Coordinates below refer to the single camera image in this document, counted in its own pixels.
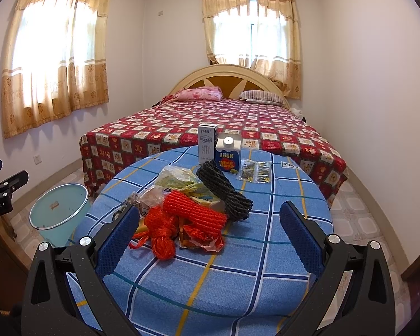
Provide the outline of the clear pink plastic wrapper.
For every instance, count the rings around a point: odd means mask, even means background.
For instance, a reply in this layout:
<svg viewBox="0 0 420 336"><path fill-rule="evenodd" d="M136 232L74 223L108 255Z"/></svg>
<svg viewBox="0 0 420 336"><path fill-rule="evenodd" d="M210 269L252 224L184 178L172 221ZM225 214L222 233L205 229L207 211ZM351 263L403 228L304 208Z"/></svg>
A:
<svg viewBox="0 0 420 336"><path fill-rule="evenodd" d="M130 202L137 207L139 214L144 218L151 208L163 203L164 197L171 192L169 188L158 185L146 187L140 193L132 193L129 197Z"/></svg>

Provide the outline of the clear green plastic bag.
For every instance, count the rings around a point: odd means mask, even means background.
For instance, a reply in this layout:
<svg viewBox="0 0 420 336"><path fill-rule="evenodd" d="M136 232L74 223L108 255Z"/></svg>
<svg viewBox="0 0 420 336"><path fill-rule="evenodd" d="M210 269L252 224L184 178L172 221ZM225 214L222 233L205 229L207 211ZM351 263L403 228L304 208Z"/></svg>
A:
<svg viewBox="0 0 420 336"><path fill-rule="evenodd" d="M218 201L209 188L188 168L175 165L165 166L156 178L155 185L177 190L192 199Z"/></svg>

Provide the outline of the red mesh net bag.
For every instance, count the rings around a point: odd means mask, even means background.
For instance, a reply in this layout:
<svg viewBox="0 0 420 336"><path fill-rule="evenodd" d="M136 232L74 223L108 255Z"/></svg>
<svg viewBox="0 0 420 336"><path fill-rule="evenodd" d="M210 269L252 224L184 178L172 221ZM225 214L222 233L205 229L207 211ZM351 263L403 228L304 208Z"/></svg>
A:
<svg viewBox="0 0 420 336"><path fill-rule="evenodd" d="M155 206L144 217L143 225L146 229L136 231L132 236L132 241L137 240L137 244L130 242L129 248L138 249L150 241L155 257L161 261L172 259L176 252L174 239L179 232L178 218L166 213L161 206Z"/></svg>

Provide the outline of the light blue trash bin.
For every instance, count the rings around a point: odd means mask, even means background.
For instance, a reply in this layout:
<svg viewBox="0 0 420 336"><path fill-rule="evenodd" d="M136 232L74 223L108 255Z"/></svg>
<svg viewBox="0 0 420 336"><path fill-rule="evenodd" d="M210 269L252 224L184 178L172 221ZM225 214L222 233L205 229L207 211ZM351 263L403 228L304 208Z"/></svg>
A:
<svg viewBox="0 0 420 336"><path fill-rule="evenodd" d="M52 246L66 246L89 209L88 191L82 184L63 184L35 202L29 223Z"/></svg>

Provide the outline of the wooden dresser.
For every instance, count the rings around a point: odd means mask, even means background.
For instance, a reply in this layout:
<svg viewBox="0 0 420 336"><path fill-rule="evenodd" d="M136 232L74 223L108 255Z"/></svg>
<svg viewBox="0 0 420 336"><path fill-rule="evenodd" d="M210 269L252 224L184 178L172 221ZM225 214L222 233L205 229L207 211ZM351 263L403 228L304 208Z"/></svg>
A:
<svg viewBox="0 0 420 336"><path fill-rule="evenodd" d="M3 311L10 311L22 301L28 275L14 248L0 219L0 309Z"/></svg>

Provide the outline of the left window beige curtain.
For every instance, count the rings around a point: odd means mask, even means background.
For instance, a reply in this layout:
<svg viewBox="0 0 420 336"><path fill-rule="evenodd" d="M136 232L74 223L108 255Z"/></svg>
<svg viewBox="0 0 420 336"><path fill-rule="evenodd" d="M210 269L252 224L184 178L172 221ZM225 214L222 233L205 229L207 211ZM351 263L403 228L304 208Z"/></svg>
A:
<svg viewBox="0 0 420 336"><path fill-rule="evenodd" d="M108 102L109 4L17 0L3 47L4 138Z"/></svg>

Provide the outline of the grey white carton box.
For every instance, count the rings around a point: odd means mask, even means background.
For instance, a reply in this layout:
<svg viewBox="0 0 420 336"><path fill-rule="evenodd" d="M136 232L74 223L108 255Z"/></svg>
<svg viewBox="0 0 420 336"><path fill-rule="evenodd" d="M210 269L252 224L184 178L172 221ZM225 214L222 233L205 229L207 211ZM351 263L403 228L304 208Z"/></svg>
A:
<svg viewBox="0 0 420 336"><path fill-rule="evenodd" d="M198 127L198 158L199 164L214 159L214 149L218 140L218 126L214 124L200 124Z"/></svg>

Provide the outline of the blue white milk carton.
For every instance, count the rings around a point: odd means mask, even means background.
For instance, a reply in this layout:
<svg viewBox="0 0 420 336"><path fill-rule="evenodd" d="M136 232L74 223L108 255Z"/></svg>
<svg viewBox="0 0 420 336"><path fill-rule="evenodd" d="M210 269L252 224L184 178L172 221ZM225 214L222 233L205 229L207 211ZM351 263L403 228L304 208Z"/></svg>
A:
<svg viewBox="0 0 420 336"><path fill-rule="evenodd" d="M241 140L235 134L222 134L216 143L214 160L221 171L237 174L240 170Z"/></svg>

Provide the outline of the white label tag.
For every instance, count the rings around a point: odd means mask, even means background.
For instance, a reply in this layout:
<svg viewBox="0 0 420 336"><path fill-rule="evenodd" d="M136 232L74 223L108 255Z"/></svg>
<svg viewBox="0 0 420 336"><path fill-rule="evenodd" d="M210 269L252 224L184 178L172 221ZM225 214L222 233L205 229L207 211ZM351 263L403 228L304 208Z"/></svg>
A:
<svg viewBox="0 0 420 336"><path fill-rule="evenodd" d="M293 163L290 162L282 162L281 163L281 167L282 168L293 168L293 169L298 169L299 167Z"/></svg>

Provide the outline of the clear snack packet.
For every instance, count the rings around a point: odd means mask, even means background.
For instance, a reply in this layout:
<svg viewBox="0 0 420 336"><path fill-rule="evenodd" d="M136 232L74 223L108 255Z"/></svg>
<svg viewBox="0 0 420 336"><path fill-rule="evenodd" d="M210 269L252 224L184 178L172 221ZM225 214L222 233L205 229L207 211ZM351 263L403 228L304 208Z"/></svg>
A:
<svg viewBox="0 0 420 336"><path fill-rule="evenodd" d="M272 163L242 159L237 179L257 184L270 183L272 181Z"/></svg>

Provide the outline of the pink pillow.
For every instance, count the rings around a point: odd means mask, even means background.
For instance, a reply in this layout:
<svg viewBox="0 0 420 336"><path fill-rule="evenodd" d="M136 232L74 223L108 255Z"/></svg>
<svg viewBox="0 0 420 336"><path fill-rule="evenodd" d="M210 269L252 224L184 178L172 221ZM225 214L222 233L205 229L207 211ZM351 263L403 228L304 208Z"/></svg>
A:
<svg viewBox="0 0 420 336"><path fill-rule="evenodd" d="M175 97L178 101L221 101L223 93L219 87L197 87L180 90Z"/></svg>

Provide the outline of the cream wooden headboard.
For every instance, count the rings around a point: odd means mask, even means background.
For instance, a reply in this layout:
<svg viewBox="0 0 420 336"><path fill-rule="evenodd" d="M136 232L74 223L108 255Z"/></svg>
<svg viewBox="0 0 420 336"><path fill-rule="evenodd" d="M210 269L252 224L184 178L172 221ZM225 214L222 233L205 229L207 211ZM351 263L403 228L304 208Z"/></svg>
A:
<svg viewBox="0 0 420 336"><path fill-rule="evenodd" d="M169 94L182 89L199 87L220 87L226 99L237 99L245 90L272 92L284 99L285 108L290 108L283 93L266 76L234 64L212 64L202 67L185 76Z"/></svg>

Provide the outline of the striped pillow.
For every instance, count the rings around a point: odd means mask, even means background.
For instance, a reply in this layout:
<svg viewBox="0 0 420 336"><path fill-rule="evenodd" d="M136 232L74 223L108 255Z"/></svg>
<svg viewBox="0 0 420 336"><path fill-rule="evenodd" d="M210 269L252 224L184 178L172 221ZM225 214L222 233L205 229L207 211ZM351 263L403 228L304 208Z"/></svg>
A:
<svg viewBox="0 0 420 336"><path fill-rule="evenodd" d="M288 106L286 99L281 95L264 90L246 90L240 93L238 99L254 102L269 102L279 106Z"/></svg>

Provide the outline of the back window beige curtain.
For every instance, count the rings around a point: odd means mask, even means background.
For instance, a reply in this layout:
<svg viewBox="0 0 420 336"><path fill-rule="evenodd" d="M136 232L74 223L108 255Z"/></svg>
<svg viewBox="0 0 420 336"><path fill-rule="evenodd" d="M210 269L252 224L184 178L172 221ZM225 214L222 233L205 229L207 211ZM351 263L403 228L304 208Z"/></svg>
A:
<svg viewBox="0 0 420 336"><path fill-rule="evenodd" d="M300 99L302 63L296 0L202 0L211 64L249 68Z"/></svg>

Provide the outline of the wall socket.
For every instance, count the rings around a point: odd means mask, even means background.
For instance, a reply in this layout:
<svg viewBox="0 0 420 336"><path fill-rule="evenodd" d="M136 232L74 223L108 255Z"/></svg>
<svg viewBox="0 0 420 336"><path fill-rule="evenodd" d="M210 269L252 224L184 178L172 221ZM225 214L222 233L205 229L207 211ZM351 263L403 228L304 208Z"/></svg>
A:
<svg viewBox="0 0 420 336"><path fill-rule="evenodd" d="M33 157L33 159L34 159L34 163L35 163L36 165L39 165L39 164L41 163L41 157L40 157L40 155L35 155L35 156Z"/></svg>

